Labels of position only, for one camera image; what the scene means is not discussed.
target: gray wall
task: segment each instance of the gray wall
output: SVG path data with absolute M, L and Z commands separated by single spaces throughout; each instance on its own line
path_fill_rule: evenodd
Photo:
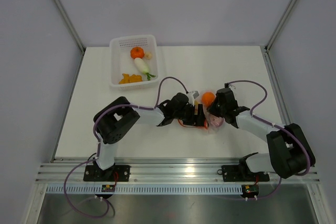
M 336 209 L 336 0 L 300 0 L 277 39 L 275 59 L 285 100 L 315 153 Z
M 19 223 L 55 147 L 80 53 L 51 0 L 0 4 L 0 216 Z
M 61 0 L 86 46 L 153 34 L 159 45 L 265 45 L 289 0 Z

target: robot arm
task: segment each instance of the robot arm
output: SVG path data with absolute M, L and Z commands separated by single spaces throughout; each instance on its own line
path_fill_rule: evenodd
M 307 167 L 307 158 L 298 143 L 275 127 L 275 124 L 267 123 L 267 120 L 259 116 L 252 116 L 247 107 L 238 106 L 230 88 L 217 91 L 216 99 L 208 111 L 215 116 L 223 117 L 227 123 L 238 129 L 251 132 L 268 144 L 269 153 L 253 153 L 240 159 L 240 170 L 247 175 L 276 172 L 280 177 L 288 178 Z M 296 137 L 309 156 L 310 166 L 314 165 L 315 157 L 300 126 L 293 123 L 276 125 Z
M 125 106 L 112 109 L 121 104 Z M 288 178 L 306 168 L 306 156 L 297 143 L 272 124 L 265 123 L 266 120 L 263 122 L 252 117 L 249 108 L 238 106 L 230 88 L 218 90 L 214 102 L 207 110 L 214 116 L 224 118 L 226 123 L 251 132 L 268 144 L 269 153 L 253 153 L 240 159 L 239 169 L 247 177 L 257 172 L 276 172 L 280 177 Z M 203 106 L 199 104 L 195 114 L 195 106 L 190 103 L 190 97 L 182 93 L 162 102 L 155 109 L 139 109 L 136 105 L 130 104 L 125 97 L 119 97 L 93 119 L 97 124 L 97 134 L 101 138 L 97 165 L 101 170 L 114 165 L 115 143 L 121 140 L 135 123 L 165 126 L 174 119 L 180 119 L 186 125 L 203 126 L 205 120 Z M 300 141 L 309 155 L 310 165 L 314 165 L 315 157 L 301 128 L 296 124 L 277 125 L 288 130 Z

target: white basket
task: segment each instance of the white basket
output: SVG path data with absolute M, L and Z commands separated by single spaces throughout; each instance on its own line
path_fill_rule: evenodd
M 133 47 L 141 47 L 145 52 L 152 53 L 152 59 L 146 60 L 143 58 L 150 68 L 150 73 L 156 76 L 150 81 L 147 81 L 147 76 L 141 74 L 136 68 L 130 54 Z M 136 35 L 113 39 L 110 42 L 110 52 L 112 64 L 110 84 L 112 87 L 120 90 L 144 89 L 155 86 L 159 82 L 161 78 L 159 71 L 161 62 L 158 58 L 156 40 L 153 35 Z M 119 81 L 123 78 L 123 73 L 128 73 L 129 75 L 140 74 L 143 81 L 119 84 Z

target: orange object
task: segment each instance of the orange object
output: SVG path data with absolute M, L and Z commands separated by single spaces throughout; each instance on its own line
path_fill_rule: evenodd
M 209 107 L 215 100 L 215 95 L 212 92 L 205 92 L 202 95 L 202 103 L 206 106 Z
M 186 126 L 184 126 L 180 119 L 177 119 L 177 121 L 179 122 L 180 126 L 187 128 Z
M 131 57 L 133 59 L 135 58 L 143 58 L 145 56 L 145 53 L 141 47 L 133 47 L 131 50 Z
M 142 81 L 142 77 L 140 75 L 129 75 L 127 73 L 123 73 L 122 74 L 124 76 L 124 78 L 119 81 L 119 84 L 125 84 L 125 83 L 134 83 L 134 82 L 140 82 Z
M 208 129 L 208 128 L 209 128 L 209 124 L 208 124 L 208 122 L 207 122 L 207 120 L 206 120 L 206 119 L 204 120 L 204 127 L 205 127 L 206 129 Z

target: white table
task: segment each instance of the white table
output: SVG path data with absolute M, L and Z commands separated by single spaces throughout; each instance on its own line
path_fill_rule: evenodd
M 280 122 L 259 47 L 158 47 L 158 53 L 164 61 L 165 74 L 179 78 L 189 91 L 216 91 L 233 80 L 259 82 L 269 96 L 256 113 Z M 111 88 L 110 64 L 108 47 L 87 48 L 56 157 L 88 157 L 96 152 L 93 117 L 119 96 L 125 96 L 131 103 L 154 106 L 158 87 L 132 91 Z M 161 101 L 171 99 L 177 92 L 183 92 L 180 84 L 166 80 L 162 85 Z M 234 92 L 238 104 L 250 108 L 264 95 L 259 87 L 248 83 L 237 83 Z M 165 127 L 135 125 L 117 145 L 118 158 L 229 158 L 268 152 L 264 141 L 231 125 L 224 125 L 216 133 L 207 133 L 183 128 L 176 120 Z

